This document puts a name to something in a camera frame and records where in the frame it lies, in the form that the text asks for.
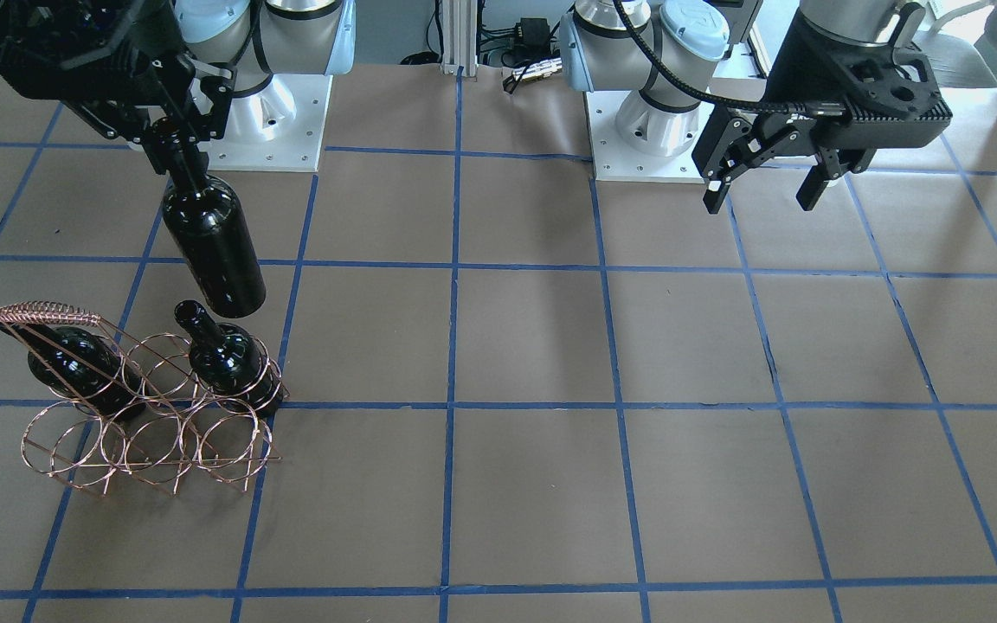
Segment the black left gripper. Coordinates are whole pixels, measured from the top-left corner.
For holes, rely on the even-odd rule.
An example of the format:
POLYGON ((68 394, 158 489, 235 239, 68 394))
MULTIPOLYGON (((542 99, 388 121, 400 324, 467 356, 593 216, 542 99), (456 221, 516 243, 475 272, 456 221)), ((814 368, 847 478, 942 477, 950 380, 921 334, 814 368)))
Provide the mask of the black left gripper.
POLYGON ((914 43, 918 17, 795 17, 752 119, 717 104, 693 147, 707 213, 717 215, 732 181, 776 157, 813 157, 796 193, 804 212, 881 149, 917 149, 953 113, 929 58, 914 43))

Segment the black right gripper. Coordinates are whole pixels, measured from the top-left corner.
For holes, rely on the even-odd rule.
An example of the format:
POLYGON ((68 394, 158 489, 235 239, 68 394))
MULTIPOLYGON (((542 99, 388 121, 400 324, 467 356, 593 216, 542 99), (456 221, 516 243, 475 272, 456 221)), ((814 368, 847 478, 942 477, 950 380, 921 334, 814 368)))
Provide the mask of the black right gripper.
POLYGON ((191 143, 224 137, 236 82, 232 64, 194 58, 174 1, 0 1, 0 75, 146 149, 149 109, 191 143))

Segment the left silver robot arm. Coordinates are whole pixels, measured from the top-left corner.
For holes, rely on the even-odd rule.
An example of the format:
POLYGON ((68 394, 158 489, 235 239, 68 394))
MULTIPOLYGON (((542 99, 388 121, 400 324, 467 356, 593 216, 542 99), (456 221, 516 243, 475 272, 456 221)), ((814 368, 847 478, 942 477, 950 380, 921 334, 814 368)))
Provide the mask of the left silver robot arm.
POLYGON ((577 1, 559 21, 567 82, 624 91, 620 130, 641 152, 690 151, 716 214, 732 182, 775 157, 813 157, 804 210, 881 149, 917 149, 953 113, 913 38, 917 1, 802 1, 756 101, 708 90, 730 24, 705 1, 577 1))

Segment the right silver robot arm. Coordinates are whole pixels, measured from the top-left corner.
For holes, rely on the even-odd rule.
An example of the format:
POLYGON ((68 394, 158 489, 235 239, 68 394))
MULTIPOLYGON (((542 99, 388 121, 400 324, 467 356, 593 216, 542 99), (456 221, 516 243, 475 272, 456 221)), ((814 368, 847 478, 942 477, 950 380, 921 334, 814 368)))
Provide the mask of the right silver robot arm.
POLYGON ((194 142, 281 74, 347 74, 352 1, 0 1, 0 76, 106 139, 149 147, 149 111, 194 142))

